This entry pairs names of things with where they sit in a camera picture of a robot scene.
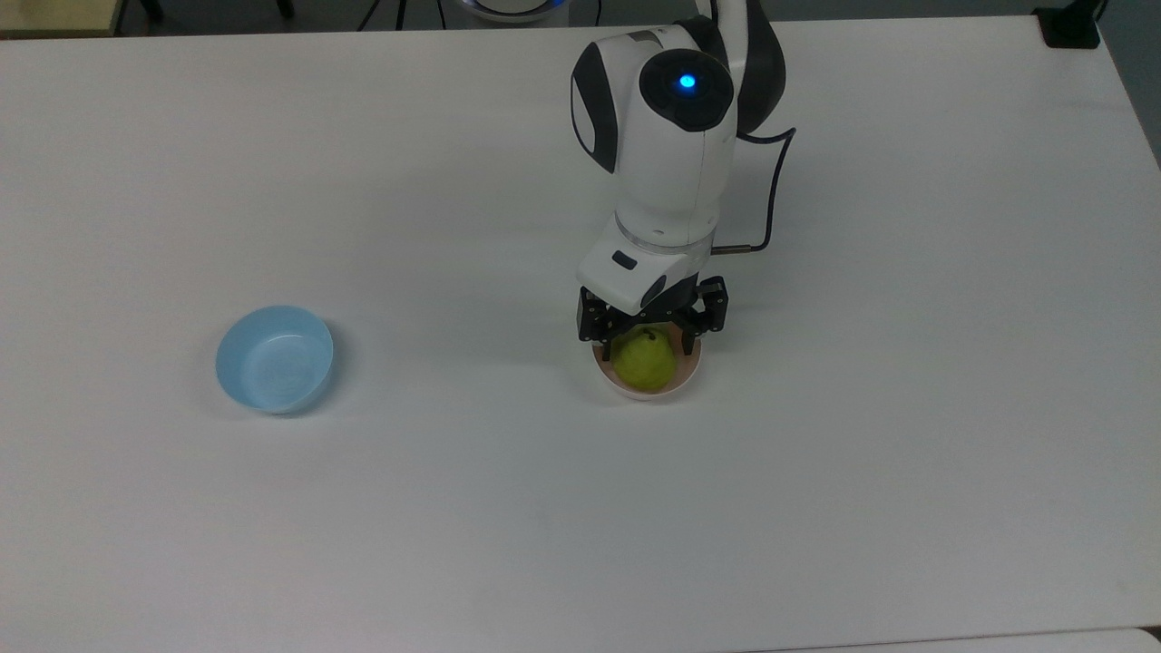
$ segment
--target white bowl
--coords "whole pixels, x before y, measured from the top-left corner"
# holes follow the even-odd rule
[[[600,368],[601,374],[608,382],[613,385],[613,389],[618,393],[636,401],[651,401],[655,399],[663,397],[665,395],[675,393],[678,388],[688,382],[690,378],[698,369],[698,364],[701,363],[701,339],[698,338],[693,340],[693,353],[685,356],[682,351],[682,330],[677,328],[677,324],[672,322],[668,324],[656,324],[656,326],[662,326],[669,332],[669,346],[673,349],[673,354],[677,356],[677,371],[673,373],[673,378],[665,383],[664,387],[657,390],[639,390],[625,383],[616,372],[613,371],[613,363],[611,360],[600,359],[600,345],[594,345],[592,347],[592,357],[597,361],[597,367]]]

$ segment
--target light blue bowl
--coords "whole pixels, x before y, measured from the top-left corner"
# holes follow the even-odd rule
[[[322,320],[294,306],[268,306],[243,317],[218,345],[225,394],[271,414],[304,410],[331,380],[334,340]]]

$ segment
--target green pear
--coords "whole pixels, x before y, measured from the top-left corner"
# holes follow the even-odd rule
[[[637,390],[659,390],[677,372],[677,357],[662,326],[637,325],[613,339],[613,372]]]

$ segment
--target bowl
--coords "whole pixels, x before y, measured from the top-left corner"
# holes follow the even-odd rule
[[[597,367],[600,368],[605,379],[608,379],[608,382],[613,385],[614,390],[632,400],[652,401],[677,392],[682,386],[688,382],[688,380],[693,376],[693,373],[698,369],[698,364],[701,363],[700,338],[693,340],[693,353],[685,356],[682,352],[682,330],[678,329],[677,324],[670,322],[668,324],[656,324],[656,326],[664,328],[665,332],[669,333],[669,346],[672,347],[673,353],[677,356],[677,371],[673,373],[673,378],[657,390],[639,390],[626,385],[625,381],[616,375],[616,372],[613,371],[613,361],[600,359],[601,347],[599,345],[594,345],[592,347],[592,357],[597,360]]]
[[[269,306],[226,331],[215,367],[231,399],[282,415],[304,410],[323,395],[333,360],[334,340],[322,320],[295,306]]]

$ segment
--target table surface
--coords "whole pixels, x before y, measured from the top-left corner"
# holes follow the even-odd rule
[[[0,0],[0,36],[109,36],[124,0]]]
[[[1161,653],[1161,643],[1141,630],[987,637],[914,644],[850,646],[832,653]]]
[[[1108,51],[1031,17],[776,27],[773,243],[711,261],[727,329],[652,404],[575,339],[614,186],[568,74],[618,30],[0,43],[0,644],[1161,620],[1161,174]],[[339,347],[298,418],[214,379],[272,303]]]

